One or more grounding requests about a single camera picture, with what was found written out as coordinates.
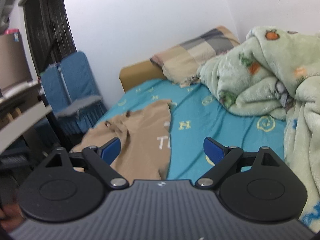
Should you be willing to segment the tan printed t-shirt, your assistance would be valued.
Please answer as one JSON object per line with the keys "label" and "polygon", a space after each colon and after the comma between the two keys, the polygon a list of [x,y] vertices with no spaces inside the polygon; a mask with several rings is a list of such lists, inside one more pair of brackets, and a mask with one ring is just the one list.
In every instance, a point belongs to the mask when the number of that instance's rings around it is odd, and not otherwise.
{"label": "tan printed t-shirt", "polygon": [[165,180],[171,142],[171,100],[158,100],[138,111],[127,111],[91,128],[72,152],[103,146],[119,138],[120,154],[111,167],[132,183],[135,179]]}

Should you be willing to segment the blue folding chair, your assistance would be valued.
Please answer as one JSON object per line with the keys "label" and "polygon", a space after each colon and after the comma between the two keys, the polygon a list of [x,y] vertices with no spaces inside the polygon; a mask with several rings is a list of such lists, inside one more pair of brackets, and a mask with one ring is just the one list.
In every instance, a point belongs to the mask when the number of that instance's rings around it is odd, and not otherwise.
{"label": "blue folding chair", "polygon": [[85,134],[107,112],[88,59],[81,51],[49,65],[40,80],[65,135]]}

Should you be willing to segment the turquoise patterned bed sheet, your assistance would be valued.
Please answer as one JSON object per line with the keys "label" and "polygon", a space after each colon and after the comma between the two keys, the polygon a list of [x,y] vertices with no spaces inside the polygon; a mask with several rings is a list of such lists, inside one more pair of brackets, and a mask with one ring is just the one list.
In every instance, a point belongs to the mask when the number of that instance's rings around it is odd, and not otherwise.
{"label": "turquoise patterned bed sheet", "polygon": [[195,181],[212,167],[213,163],[203,151],[206,137],[250,152],[268,146],[281,159],[284,158],[285,122],[269,115],[232,115],[202,84],[181,88],[168,80],[146,81],[126,92],[100,120],[108,120],[125,111],[143,109],[161,99],[172,101],[171,161],[167,176],[170,180]]}

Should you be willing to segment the mustard yellow headboard cushion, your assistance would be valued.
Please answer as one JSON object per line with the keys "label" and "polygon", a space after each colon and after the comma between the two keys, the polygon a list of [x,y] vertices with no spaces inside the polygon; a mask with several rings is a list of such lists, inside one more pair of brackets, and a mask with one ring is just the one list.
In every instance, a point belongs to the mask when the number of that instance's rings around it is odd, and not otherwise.
{"label": "mustard yellow headboard cushion", "polygon": [[162,79],[166,80],[162,68],[152,63],[150,60],[139,62],[120,70],[119,79],[126,93],[128,90],[144,83],[148,80]]}

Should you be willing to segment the plaid beige grey pillow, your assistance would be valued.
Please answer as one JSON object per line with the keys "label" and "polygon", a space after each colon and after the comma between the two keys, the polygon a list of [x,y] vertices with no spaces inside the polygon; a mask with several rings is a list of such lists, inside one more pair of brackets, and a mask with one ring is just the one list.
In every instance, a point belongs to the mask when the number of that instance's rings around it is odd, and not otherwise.
{"label": "plaid beige grey pillow", "polygon": [[210,59],[225,54],[240,44],[224,26],[218,26],[196,38],[154,54],[150,62],[162,69],[164,76],[180,86],[197,83],[196,72]]}

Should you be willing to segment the green fleece cartoon blanket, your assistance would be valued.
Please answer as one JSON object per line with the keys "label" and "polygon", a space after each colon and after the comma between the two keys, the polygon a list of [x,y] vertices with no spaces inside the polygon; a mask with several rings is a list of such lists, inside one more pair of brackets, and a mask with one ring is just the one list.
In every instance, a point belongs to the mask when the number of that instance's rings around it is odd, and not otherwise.
{"label": "green fleece cartoon blanket", "polygon": [[300,220],[319,231],[319,35],[254,27],[197,76],[229,112],[286,122],[285,163],[308,192]]}

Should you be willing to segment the white shelf desk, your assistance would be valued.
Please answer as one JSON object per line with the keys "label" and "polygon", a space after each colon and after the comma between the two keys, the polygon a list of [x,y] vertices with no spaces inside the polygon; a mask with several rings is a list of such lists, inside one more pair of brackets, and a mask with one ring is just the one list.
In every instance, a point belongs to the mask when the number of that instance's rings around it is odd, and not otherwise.
{"label": "white shelf desk", "polygon": [[45,103],[39,81],[20,83],[1,97],[1,152],[31,129],[37,122],[52,113]]}

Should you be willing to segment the cardboard box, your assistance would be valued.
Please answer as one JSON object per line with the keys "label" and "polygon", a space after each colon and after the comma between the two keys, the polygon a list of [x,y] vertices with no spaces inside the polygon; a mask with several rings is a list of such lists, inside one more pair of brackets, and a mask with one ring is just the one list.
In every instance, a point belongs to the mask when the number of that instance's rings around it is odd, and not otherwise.
{"label": "cardboard box", "polygon": [[19,32],[1,35],[0,78],[1,92],[32,80]]}

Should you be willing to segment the dark barred window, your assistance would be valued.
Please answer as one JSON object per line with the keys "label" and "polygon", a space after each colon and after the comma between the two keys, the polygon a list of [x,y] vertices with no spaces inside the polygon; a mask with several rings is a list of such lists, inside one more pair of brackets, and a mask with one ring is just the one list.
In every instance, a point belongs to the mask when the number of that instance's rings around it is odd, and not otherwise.
{"label": "dark barred window", "polygon": [[23,11],[37,74],[76,52],[64,0],[24,0]]}

